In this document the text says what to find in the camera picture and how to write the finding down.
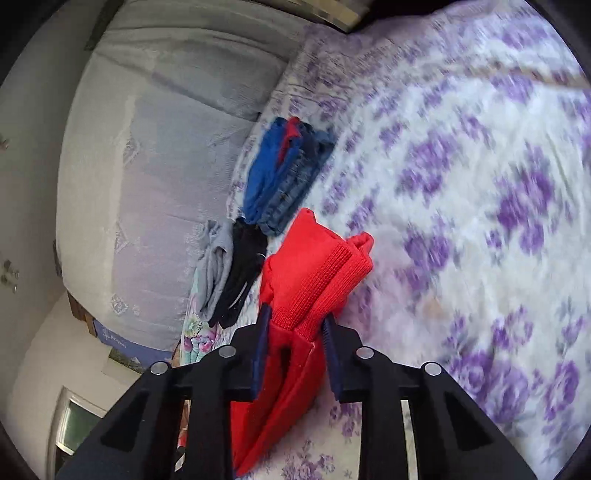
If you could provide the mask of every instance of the red sweater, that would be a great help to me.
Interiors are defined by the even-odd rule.
[[[253,403],[231,405],[233,464],[239,476],[308,410],[323,382],[320,324],[340,313],[371,271],[368,233],[343,240],[302,209],[262,270],[260,303],[272,307],[265,376]]]

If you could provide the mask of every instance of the bed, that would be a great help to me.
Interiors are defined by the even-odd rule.
[[[572,53],[520,0],[348,37],[317,28],[246,140],[228,215],[276,116],[332,126],[303,206],[341,236],[375,238],[374,270],[339,322],[396,362],[439,361],[551,479],[591,423],[590,108]],[[213,347],[257,312],[256,284]],[[361,407],[326,382],[248,478],[356,478],[360,432]]]
[[[57,222],[70,292],[108,332],[170,351],[191,239],[205,217],[240,215],[270,122],[297,115],[333,128],[335,150],[303,206],[341,236],[375,238],[374,270],[339,322],[394,361],[439,361],[536,475],[553,478],[591,423],[591,89],[552,26],[522,0],[459,2],[349,36],[264,10],[280,14],[264,26],[285,45],[216,157],[220,137],[207,151],[193,138],[204,108],[202,85],[184,77],[194,72],[169,68],[161,25],[132,21],[150,4],[164,3],[129,2],[115,18],[70,114]],[[171,20],[182,44],[189,11]],[[171,155],[182,167],[152,162]],[[207,168],[195,170],[198,155]],[[213,347],[257,311],[258,283]],[[248,478],[356,478],[360,433],[361,407],[340,406],[326,384]]]

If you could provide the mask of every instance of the bedsheet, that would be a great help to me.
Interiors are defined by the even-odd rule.
[[[393,361],[441,362],[553,478],[591,422],[591,90],[561,38],[517,0],[316,28],[246,141],[231,217],[276,115],[334,127],[304,206],[375,238],[339,322]],[[257,310],[255,285],[214,348]],[[326,384],[248,478],[356,478],[360,432],[360,405]]]

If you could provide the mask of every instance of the white wall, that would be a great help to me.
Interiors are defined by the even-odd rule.
[[[21,274],[16,295],[0,286],[0,419],[28,345],[63,292],[52,249],[61,141],[104,1],[65,4],[0,87],[0,134],[10,140],[0,150],[0,261],[10,258]]]
[[[4,426],[41,480],[46,478],[51,422],[62,387],[109,410],[139,377],[108,359],[110,351],[88,334],[85,323],[72,317],[65,294],[31,342],[9,399]]]

